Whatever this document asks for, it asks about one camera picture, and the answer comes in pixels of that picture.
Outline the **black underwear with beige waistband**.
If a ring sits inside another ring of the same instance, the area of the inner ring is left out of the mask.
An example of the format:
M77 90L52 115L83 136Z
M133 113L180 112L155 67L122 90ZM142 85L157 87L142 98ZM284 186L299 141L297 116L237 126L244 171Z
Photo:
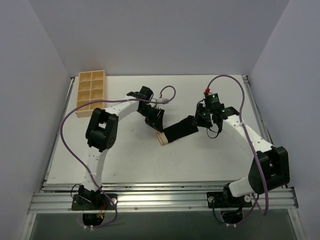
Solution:
M175 123L163 130L163 132L156 132L156 137L160 145L167 145L176 140L192 135L199 131L198 127L193 124L194 116L189 115L183 120Z

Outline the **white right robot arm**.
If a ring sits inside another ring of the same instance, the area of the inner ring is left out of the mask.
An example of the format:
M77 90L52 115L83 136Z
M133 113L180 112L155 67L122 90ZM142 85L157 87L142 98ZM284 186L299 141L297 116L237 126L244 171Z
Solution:
M290 182L289 154L280 146L263 139L242 118L242 111L224 107L222 103L206 106L197 103L194 124L198 127L218 127L217 134L226 132L253 157L248 175L228 184L222 193L223 203L234 206L240 197L267 194L270 190Z

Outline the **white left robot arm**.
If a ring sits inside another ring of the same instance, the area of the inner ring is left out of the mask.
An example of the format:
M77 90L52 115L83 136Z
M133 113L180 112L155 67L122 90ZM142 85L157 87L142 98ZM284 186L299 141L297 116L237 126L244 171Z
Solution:
M127 96L123 102L107 108L96 108L90 118L85 138L89 146L87 172L79 187L78 195L83 204L90 210L100 206L103 194L102 171L106 155L117 139L119 122L133 112L145 117L145 123L155 130L163 130L164 110L157 107L168 100L165 98L151 98L153 104L140 101L133 96Z

